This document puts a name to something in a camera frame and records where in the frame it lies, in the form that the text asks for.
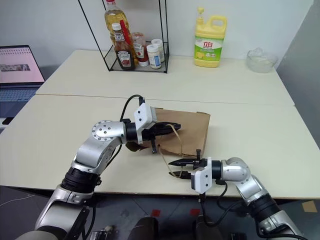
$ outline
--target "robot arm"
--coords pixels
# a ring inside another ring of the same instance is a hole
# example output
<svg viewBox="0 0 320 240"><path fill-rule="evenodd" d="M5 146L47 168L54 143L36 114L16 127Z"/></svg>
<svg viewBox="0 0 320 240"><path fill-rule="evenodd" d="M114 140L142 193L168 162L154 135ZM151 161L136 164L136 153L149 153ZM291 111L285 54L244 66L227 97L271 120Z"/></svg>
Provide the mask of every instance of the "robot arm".
<svg viewBox="0 0 320 240"><path fill-rule="evenodd" d="M139 98L134 113L135 123L102 120L91 130L89 138L78 149L62 183L54 190L39 215L35 231L27 232L18 240L76 240L84 229L89 214L87 207L94 189L101 183L100 175L112 160L117 146L127 142L153 141L155 136L178 130L174 122L158 122L155 109Z"/></svg>
<svg viewBox="0 0 320 240"><path fill-rule="evenodd" d="M206 161L206 166L196 168L191 173L192 189L203 194L211 187L212 179L231 182L235 184L263 235L302 235L286 212L281 210L272 199L258 178L251 174L249 167L242 159L233 157L228 160L214 161L208 157ZM275 237L269 239L295 240L296 238Z"/></svg>

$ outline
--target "bottle label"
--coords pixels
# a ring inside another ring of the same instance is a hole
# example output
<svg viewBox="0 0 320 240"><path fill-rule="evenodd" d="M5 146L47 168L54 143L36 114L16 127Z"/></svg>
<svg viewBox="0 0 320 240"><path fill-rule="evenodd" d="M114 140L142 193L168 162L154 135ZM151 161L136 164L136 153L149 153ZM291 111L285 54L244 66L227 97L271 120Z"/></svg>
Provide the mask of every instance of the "bottle label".
<svg viewBox="0 0 320 240"><path fill-rule="evenodd" d="M125 40L125 36L123 33L114 33L114 38L117 42L122 42Z"/></svg>
<svg viewBox="0 0 320 240"><path fill-rule="evenodd" d="M144 46L142 46L139 43L134 43L133 48L136 54L136 57L139 59L143 59L145 57L145 49Z"/></svg>
<svg viewBox="0 0 320 240"><path fill-rule="evenodd" d="M205 61L219 61L224 39L195 37L194 58Z"/></svg>
<svg viewBox="0 0 320 240"><path fill-rule="evenodd" d="M152 67L160 66L161 65L160 56L155 55L155 56L150 57L150 55L149 55L149 62Z"/></svg>
<svg viewBox="0 0 320 240"><path fill-rule="evenodd" d="M131 67L130 53L127 51L119 51L118 58L120 59L122 66Z"/></svg>

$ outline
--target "cooking oil bottle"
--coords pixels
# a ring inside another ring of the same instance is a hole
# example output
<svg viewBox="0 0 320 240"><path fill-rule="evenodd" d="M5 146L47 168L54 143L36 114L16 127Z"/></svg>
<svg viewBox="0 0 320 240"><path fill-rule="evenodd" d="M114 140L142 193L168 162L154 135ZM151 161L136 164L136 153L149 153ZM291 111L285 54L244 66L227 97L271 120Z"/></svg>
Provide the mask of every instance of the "cooking oil bottle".
<svg viewBox="0 0 320 240"><path fill-rule="evenodd" d="M115 0L106 0L106 11L104 14L105 24L110 32L110 38L113 45L116 45L115 33L112 29L112 24L119 24L121 20L124 21L126 29L129 31L129 23L127 17L120 8L116 6Z"/></svg>
<svg viewBox="0 0 320 240"><path fill-rule="evenodd" d="M201 67L216 68L220 63L227 18L213 15L204 23L202 16L204 11L203 7L198 7L198 18L195 26L194 64Z"/></svg>

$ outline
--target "laptop screen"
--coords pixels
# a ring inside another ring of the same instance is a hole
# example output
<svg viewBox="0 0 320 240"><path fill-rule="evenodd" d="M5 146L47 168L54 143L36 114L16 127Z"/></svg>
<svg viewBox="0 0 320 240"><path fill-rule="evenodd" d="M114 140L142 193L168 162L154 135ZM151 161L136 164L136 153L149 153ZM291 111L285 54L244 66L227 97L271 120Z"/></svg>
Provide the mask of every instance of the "laptop screen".
<svg viewBox="0 0 320 240"><path fill-rule="evenodd" d="M44 82L29 46L0 47L0 84Z"/></svg>

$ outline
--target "yellow detergent bottle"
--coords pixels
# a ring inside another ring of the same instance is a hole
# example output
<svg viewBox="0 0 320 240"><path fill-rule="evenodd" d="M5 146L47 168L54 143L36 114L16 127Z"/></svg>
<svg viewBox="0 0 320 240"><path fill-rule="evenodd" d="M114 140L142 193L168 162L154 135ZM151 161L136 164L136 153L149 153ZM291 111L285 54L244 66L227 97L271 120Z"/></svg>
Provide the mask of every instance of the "yellow detergent bottle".
<svg viewBox="0 0 320 240"><path fill-rule="evenodd" d="M203 7L198 7L198 18L195 26L194 64L201 67L216 68L220 62L227 18L214 15L204 23L202 17L204 11ZM216 22L221 22L222 25L216 25Z"/></svg>

